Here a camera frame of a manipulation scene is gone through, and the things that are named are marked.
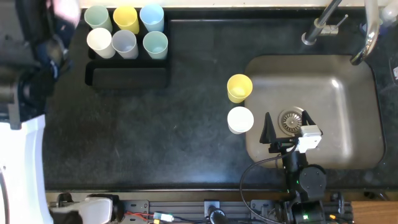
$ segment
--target black dish rack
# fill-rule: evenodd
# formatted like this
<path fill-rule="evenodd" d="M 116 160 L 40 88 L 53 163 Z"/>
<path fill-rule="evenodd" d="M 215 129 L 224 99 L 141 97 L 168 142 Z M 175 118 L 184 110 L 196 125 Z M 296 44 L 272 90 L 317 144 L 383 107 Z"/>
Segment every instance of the black dish rack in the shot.
<path fill-rule="evenodd" d="M 164 17 L 163 33 L 168 39 L 168 52 L 164 60 L 151 59 L 146 52 L 142 41 L 148 33 L 145 25 L 139 18 L 139 33 L 136 34 L 138 57 L 123 59 L 117 52 L 112 58 L 104 59 L 93 49 L 88 48 L 88 57 L 91 59 L 86 65 L 85 83 L 96 89 L 148 89 L 165 88 L 170 82 L 170 32 L 167 15 Z M 113 21 L 114 9 L 108 9 L 112 21 L 112 36 L 120 30 Z"/>

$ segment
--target plastic cup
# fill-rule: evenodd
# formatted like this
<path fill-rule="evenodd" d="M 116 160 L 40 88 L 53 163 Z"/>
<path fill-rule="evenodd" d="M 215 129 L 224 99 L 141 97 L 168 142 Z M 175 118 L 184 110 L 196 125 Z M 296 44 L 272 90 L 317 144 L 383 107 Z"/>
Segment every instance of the plastic cup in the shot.
<path fill-rule="evenodd" d="M 87 35 L 88 46 L 103 58 L 111 58 L 116 53 L 111 43 L 112 35 L 107 29 L 93 29 Z"/>
<path fill-rule="evenodd" d="M 228 127 L 234 134 L 242 134 L 249 131 L 254 124 L 251 111 L 243 106 L 237 106 L 228 113 Z"/>
<path fill-rule="evenodd" d="M 137 11 L 132 6 L 121 6 L 113 12 L 113 20 L 122 30 L 129 30 L 133 34 L 139 33 Z"/>
<path fill-rule="evenodd" d="M 91 6 L 85 12 L 85 21 L 93 29 L 105 28 L 112 32 L 111 18 L 109 12 L 104 6 Z"/>
<path fill-rule="evenodd" d="M 253 83 L 250 78 L 237 74 L 233 75 L 226 85 L 228 90 L 228 98 L 233 103 L 240 103 L 250 95 L 253 90 Z"/>
<path fill-rule="evenodd" d="M 137 39 L 129 30 L 117 31 L 112 37 L 112 46 L 125 59 L 138 57 Z"/>
<path fill-rule="evenodd" d="M 165 59 L 169 41 L 166 35 L 159 31 L 152 31 L 145 35 L 142 41 L 145 50 L 152 59 Z"/>
<path fill-rule="evenodd" d="M 164 30 L 164 11 L 158 4 L 149 4 L 144 6 L 139 12 L 139 17 L 144 23 L 148 32 Z"/>

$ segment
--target sink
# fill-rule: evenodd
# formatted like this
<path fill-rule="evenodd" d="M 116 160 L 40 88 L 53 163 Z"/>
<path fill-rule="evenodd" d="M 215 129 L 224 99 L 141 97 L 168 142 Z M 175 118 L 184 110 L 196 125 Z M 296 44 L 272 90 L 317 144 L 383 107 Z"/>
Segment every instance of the sink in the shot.
<path fill-rule="evenodd" d="M 373 73 L 366 63 L 353 66 L 349 59 L 347 55 L 270 55 L 249 62 L 245 74 L 253 91 L 244 104 L 253 113 L 254 126 L 246 133 L 246 149 L 255 162 L 276 156 L 268 153 L 269 145 L 259 142 L 266 112 L 277 137 L 288 137 L 299 131 L 301 111 L 307 110 L 323 131 L 318 147 L 306 153 L 310 164 L 368 169 L 379 163 L 384 141 Z"/>

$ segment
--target sink drain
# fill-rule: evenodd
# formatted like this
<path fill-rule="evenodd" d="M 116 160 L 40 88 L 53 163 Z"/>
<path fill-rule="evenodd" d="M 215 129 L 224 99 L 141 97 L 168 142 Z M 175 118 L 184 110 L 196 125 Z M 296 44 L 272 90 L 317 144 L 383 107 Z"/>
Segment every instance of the sink drain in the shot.
<path fill-rule="evenodd" d="M 302 111 L 303 109 L 294 106 L 280 113 L 279 127 L 285 134 L 294 136 L 294 134 L 299 133 L 302 126 Z"/>

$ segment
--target faucet handle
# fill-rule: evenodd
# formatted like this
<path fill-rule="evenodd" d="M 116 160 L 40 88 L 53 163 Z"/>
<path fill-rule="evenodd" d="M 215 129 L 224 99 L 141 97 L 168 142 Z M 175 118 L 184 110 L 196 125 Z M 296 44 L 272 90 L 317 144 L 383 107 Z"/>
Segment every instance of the faucet handle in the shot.
<path fill-rule="evenodd" d="M 320 35 L 337 35 L 338 34 L 338 27 L 348 18 L 348 15 L 346 14 L 342 20 L 340 20 L 337 25 L 326 25 Z"/>

